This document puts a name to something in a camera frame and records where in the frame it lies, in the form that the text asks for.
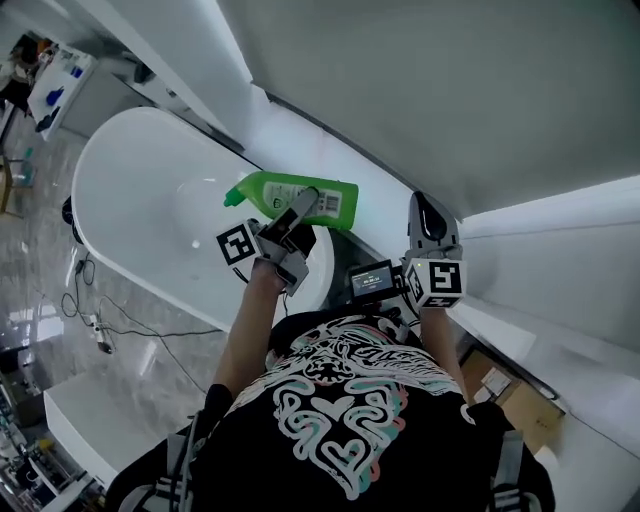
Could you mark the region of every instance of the cable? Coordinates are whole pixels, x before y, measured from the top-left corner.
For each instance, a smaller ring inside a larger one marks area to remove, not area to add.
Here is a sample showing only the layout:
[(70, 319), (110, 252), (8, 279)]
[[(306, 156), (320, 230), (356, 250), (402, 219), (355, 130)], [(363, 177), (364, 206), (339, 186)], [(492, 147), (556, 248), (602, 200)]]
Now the cable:
[[(69, 292), (65, 292), (62, 295), (62, 299), (60, 299), (60, 309), (62, 310), (62, 313), (64, 314), (64, 316), (66, 316), (67, 318), (74, 318), (78, 315), (80, 315), (80, 318), (82, 320), (82, 323), (84, 325), (86, 325), (87, 327), (93, 327), (93, 325), (91, 324), (91, 322), (87, 322), (85, 320), (85, 316), (89, 316), (86, 313), (82, 313), (80, 311), (80, 292), (78, 290), (78, 274), (82, 274), (82, 280), (84, 281), (84, 284), (86, 284), (87, 286), (91, 286), (93, 284), (93, 280), (95, 279), (95, 275), (96, 275), (96, 264), (93, 260), (89, 259), (90, 253), (87, 251), (87, 255), (78, 261), (78, 263), (76, 263), (76, 268), (75, 268), (75, 272), (73, 275), (73, 281), (75, 283), (75, 289), (76, 289), (76, 296), (75, 298), (73, 297), (73, 295), (71, 295)], [(87, 273), (86, 270), (87, 268), (89, 268), (89, 264), (91, 264), (91, 274), (90, 277), (87, 277)], [(65, 299), (69, 299), (71, 300), (71, 303), (73, 304), (74, 310), (72, 313), (68, 313), (65, 310), (64, 307), (64, 301)]]
[(235, 273), (235, 275), (237, 275), (240, 278), (240, 280), (244, 284), (249, 284), (249, 280), (246, 277), (244, 277), (244, 274), (240, 271), (238, 267), (233, 267), (233, 272)]
[[(206, 391), (204, 389), (202, 389), (198, 385), (198, 383), (191, 377), (189, 372), (187, 372), (187, 370), (182, 365), (182, 363), (180, 363), (178, 358), (173, 354), (173, 352), (171, 352), (171, 350), (169, 349), (169, 346), (165, 342), (164, 338), (168, 337), (168, 336), (201, 336), (201, 335), (205, 335), (205, 334), (212, 334), (212, 333), (215, 333), (215, 332), (221, 332), (221, 330), (220, 329), (209, 329), (207, 331), (172, 332), (172, 333), (168, 333), (168, 334), (160, 334), (157, 331), (155, 331), (154, 329), (152, 329), (151, 327), (149, 327), (149, 326), (143, 324), (142, 322), (139, 322), (135, 318), (133, 318), (122, 307), (120, 307), (118, 304), (116, 304), (115, 301), (111, 297), (109, 297), (108, 295), (103, 295), (100, 298), (100, 302), (98, 303), (98, 311), (96, 312), (97, 325), (94, 325), (92, 322), (87, 322), (85, 317), (89, 316), (89, 315), (87, 315), (86, 313), (83, 313), (83, 312), (80, 311), (80, 293), (79, 293), (79, 287), (78, 287), (78, 275), (82, 274), (82, 280), (84, 281), (85, 285), (91, 286), (93, 284), (93, 281), (95, 279), (95, 273), (96, 273), (96, 264), (95, 264), (95, 262), (93, 260), (89, 259), (89, 256), (90, 256), (90, 253), (87, 252), (87, 255), (84, 257), (84, 259), (79, 260), (78, 263), (76, 264), (75, 272), (74, 272), (74, 285), (75, 285), (76, 295), (74, 297), (72, 294), (70, 294), (68, 292), (65, 292), (62, 295), (62, 298), (60, 300), (60, 309), (62, 310), (62, 313), (68, 318), (74, 318), (74, 317), (80, 315), (80, 319), (82, 320), (82, 323), (85, 326), (91, 327), (91, 328), (96, 328), (97, 327), (100, 331), (103, 331), (105, 333), (105, 335), (107, 335), (109, 337), (109, 340), (111, 341), (111, 343), (112, 343), (114, 348), (116, 346), (116, 343), (115, 343), (113, 337), (111, 336), (112, 332), (114, 332), (116, 334), (120, 334), (120, 335), (137, 334), (138, 336), (154, 337), (154, 338), (157, 337), (160, 340), (160, 342), (162, 343), (162, 345), (164, 346), (164, 348), (167, 351), (167, 353), (169, 354), (169, 356), (178, 365), (180, 370), (182, 370), (182, 372), (189, 379), (189, 381), (200, 392), (202, 392), (203, 394), (206, 395)], [(153, 333), (153, 334), (149, 334), (149, 333), (146, 333), (146, 332), (140, 332), (140, 331), (137, 331), (135, 329), (129, 329), (129, 330), (126, 330), (126, 331), (119, 331), (119, 330), (114, 329), (113, 327), (111, 327), (111, 324), (108, 324), (107, 322), (103, 322), (103, 320), (102, 320), (102, 301), (104, 299), (107, 299), (118, 311), (120, 311), (120, 313), (122, 313), (131, 322), (141, 326), (142, 328), (144, 328), (144, 329), (146, 329), (148, 331), (151, 331), (151, 333)], [(70, 300), (71, 303), (73, 304), (73, 308), (74, 309), (73, 309), (72, 312), (68, 312), (65, 309), (65, 307), (64, 307), (65, 300), (67, 300), (67, 301)]]
[[(205, 395), (207, 394), (207, 392), (198, 385), (198, 383), (193, 379), (193, 377), (191, 377), (189, 372), (182, 365), (182, 363), (178, 360), (178, 358), (173, 354), (173, 352), (171, 352), (171, 349), (169, 349), (169, 346), (167, 345), (166, 341), (164, 341), (165, 335), (159, 334), (155, 329), (152, 329), (151, 327), (143, 324), (142, 322), (140, 322), (140, 321), (136, 320), (135, 318), (133, 318), (132, 316), (130, 316), (123, 308), (118, 306), (118, 304), (116, 304), (113, 301), (113, 299), (111, 297), (109, 297), (108, 295), (103, 295), (100, 298), (100, 302), (98, 303), (98, 314), (100, 315), (100, 317), (102, 317), (102, 315), (100, 313), (100, 309), (102, 307), (102, 301), (104, 299), (107, 299), (113, 305), (113, 307), (115, 307), (118, 311), (120, 311), (125, 317), (127, 317), (133, 323), (138, 324), (140, 327), (143, 327), (143, 328), (151, 331), (153, 334), (145, 334), (145, 333), (140, 333), (138, 331), (124, 331), (124, 332), (121, 333), (121, 332), (119, 332), (116, 329), (113, 329), (111, 327), (104, 327), (104, 325), (100, 325), (98, 327), (101, 331), (113, 331), (113, 332), (115, 332), (117, 334), (127, 334), (127, 333), (131, 332), (131, 333), (139, 334), (140, 336), (157, 337), (160, 340), (160, 342), (162, 343), (162, 345), (164, 346), (164, 348), (167, 351), (167, 353), (169, 354), (169, 356), (171, 356), (171, 359), (173, 359), (173, 361), (178, 365), (178, 367), (182, 370), (182, 373), (185, 374), (185, 376), (189, 379), (189, 381), (196, 388), (198, 388), (203, 394), (205, 394)], [(209, 333), (209, 332), (220, 332), (220, 329), (213, 329), (211, 331), (204, 331), (204, 333)], [(186, 334), (172, 334), (172, 336), (185, 336), (185, 335)]]
[(592, 427), (591, 425), (589, 425), (586, 421), (578, 418), (575, 413), (571, 410), (569, 410), (569, 414), (576, 420), (578, 420), (580, 423), (582, 423), (585, 427), (590, 428), (591, 430), (593, 430), (596, 434), (600, 434), (602, 437), (604, 437), (605, 439), (608, 439), (609, 441), (611, 441), (613, 444), (615, 444), (618, 448), (621, 448), (622, 450), (624, 450), (625, 452), (627, 452), (629, 455), (632, 455), (633, 457), (635, 457), (636, 459), (640, 460), (640, 457), (638, 457), (638, 455), (636, 455), (634, 452), (632, 452), (631, 450), (629, 450), (628, 448), (625, 448), (624, 446), (622, 446), (620, 443), (618, 443), (617, 441), (614, 441), (613, 439), (611, 439), (609, 436), (603, 434), (602, 432), (600, 432), (597, 428)]
[(182, 462), (187, 455), (187, 447), (189, 445), (189, 438), (191, 437), (191, 431), (193, 430), (193, 422), (189, 425), (189, 430), (185, 433), (184, 441), (180, 447), (180, 453), (176, 459), (176, 463), (173, 466), (173, 472), (171, 473), (171, 484), (169, 485), (169, 512), (175, 512), (174, 502), (176, 487), (178, 486), (178, 478), (180, 477), (180, 469), (182, 468)]

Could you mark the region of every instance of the hand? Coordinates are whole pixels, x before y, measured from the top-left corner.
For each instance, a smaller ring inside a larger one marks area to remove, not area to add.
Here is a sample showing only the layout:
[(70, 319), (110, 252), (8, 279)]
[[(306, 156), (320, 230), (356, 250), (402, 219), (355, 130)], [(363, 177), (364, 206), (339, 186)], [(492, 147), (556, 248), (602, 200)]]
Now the hand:
[(273, 263), (256, 258), (253, 261), (253, 269), (251, 269), (252, 286), (257, 286), (263, 291), (279, 294), (286, 283), (276, 274), (276, 267)]

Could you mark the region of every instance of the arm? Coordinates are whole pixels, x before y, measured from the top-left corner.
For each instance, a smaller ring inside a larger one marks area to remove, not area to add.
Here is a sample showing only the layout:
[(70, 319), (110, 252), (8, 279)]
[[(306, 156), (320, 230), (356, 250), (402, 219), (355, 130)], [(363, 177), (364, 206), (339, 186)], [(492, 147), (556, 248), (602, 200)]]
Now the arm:
[(17, 73), (13, 73), (11, 75), (11, 80), (15, 80), (16, 82), (20, 82), (23, 84), (28, 84), (29, 83), (29, 79), (28, 78), (23, 78), (21, 76), (19, 76)]
[(20, 66), (25, 71), (30, 71), (38, 66), (38, 62), (28, 64), (22, 60), (22, 48), (16, 48), (15, 50), (13, 50), (13, 52), (11, 52), (11, 60), (16, 66)]
[(213, 381), (226, 386), (234, 400), (264, 373), (269, 335), (283, 287), (273, 265), (256, 260)]
[(445, 310), (422, 308), (420, 310), (420, 331), (424, 349), (433, 356), (436, 363), (453, 377), (460, 386), (465, 400), (468, 401), (462, 371), (456, 357), (449, 317)]

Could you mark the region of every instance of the bottle cap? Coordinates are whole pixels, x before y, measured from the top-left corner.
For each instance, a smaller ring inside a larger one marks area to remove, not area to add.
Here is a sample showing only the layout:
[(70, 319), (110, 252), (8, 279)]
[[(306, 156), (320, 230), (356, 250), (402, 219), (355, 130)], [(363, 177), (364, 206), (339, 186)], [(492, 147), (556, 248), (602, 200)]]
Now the bottle cap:
[(233, 187), (224, 198), (225, 206), (238, 206), (242, 201), (246, 198), (242, 192), (240, 192), (236, 187)]

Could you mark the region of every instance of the black t-shirt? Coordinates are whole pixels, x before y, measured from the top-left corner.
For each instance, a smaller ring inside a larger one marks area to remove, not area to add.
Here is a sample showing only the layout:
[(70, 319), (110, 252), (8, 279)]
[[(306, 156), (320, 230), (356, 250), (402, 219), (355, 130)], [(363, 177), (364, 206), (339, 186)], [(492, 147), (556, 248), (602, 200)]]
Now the black t-shirt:
[[(474, 413), (416, 342), (387, 318), (339, 318), (270, 354), (235, 402), (212, 386), (196, 429), (194, 511), (269, 502), (484, 511), (510, 426), (497, 406)], [(553, 509), (528, 451), (521, 486)]]

